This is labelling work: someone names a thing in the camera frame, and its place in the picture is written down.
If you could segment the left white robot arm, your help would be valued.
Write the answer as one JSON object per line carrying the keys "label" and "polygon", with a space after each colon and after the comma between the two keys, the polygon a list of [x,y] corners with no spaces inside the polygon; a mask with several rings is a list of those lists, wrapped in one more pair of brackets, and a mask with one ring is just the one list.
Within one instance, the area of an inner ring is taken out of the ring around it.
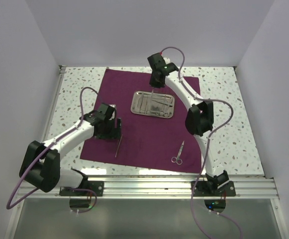
{"label": "left white robot arm", "polygon": [[115,105],[102,103],[62,134],[45,142],[30,143],[20,168],[20,178],[43,192],[62,187],[84,195],[89,188],[86,174],[76,169],[63,169],[61,160],[80,143],[93,137],[109,140],[121,137],[121,119],[117,117]]}

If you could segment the purple surgical cloth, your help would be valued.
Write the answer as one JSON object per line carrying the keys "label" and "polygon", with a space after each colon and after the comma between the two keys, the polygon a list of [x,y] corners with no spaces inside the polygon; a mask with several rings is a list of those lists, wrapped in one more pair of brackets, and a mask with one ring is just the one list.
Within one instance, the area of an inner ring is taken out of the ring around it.
{"label": "purple surgical cloth", "polygon": [[[185,127],[187,109],[168,87],[160,93],[175,97],[174,116],[170,119],[136,115],[131,112],[132,98],[137,91],[152,91],[150,74],[107,69],[99,90],[100,101],[117,107],[121,118],[122,141],[115,158],[118,140],[91,138],[84,142],[80,158],[102,163],[143,167],[183,173],[199,173],[201,152],[195,138]],[[185,141],[180,159],[182,165],[171,162]]]}

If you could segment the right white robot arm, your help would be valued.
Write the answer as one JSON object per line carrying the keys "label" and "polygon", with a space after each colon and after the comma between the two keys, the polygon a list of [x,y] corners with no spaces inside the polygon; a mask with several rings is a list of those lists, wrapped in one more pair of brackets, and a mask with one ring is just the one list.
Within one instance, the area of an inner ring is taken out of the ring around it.
{"label": "right white robot arm", "polygon": [[219,195],[229,178],[219,160],[210,152],[210,136],[214,123],[213,102],[203,99],[181,75],[179,68],[173,62],[168,63],[161,53],[155,53],[147,60],[152,70],[150,86],[169,87],[188,110],[185,127],[197,140],[202,153],[203,167],[208,181],[207,191],[211,195]]}

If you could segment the steel surgical forceps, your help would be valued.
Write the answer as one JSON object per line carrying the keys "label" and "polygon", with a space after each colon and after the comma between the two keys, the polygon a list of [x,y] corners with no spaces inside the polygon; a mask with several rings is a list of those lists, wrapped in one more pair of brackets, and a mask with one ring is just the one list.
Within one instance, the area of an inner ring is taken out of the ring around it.
{"label": "steel surgical forceps", "polygon": [[117,144],[116,153],[115,153],[115,158],[117,158],[117,155],[118,155],[118,152],[119,152],[119,148],[120,148],[120,145],[121,145],[122,138],[123,138],[123,135],[121,134],[120,139],[119,139],[118,144]]}

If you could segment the steel surgical scissors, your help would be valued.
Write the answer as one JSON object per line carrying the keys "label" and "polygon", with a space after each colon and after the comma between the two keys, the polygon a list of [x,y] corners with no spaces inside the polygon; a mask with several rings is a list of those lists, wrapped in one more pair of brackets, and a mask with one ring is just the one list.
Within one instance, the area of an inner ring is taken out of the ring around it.
{"label": "steel surgical scissors", "polygon": [[182,165],[183,161],[180,159],[180,156],[182,154],[182,150],[183,150],[183,147],[184,147],[184,144],[185,144],[185,141],[182,142],[181,146],[180,146],[180,149],[177,153],[177,156],[174,156],[171,158],[171,162],[172,163],[176,163],[177,165]]}

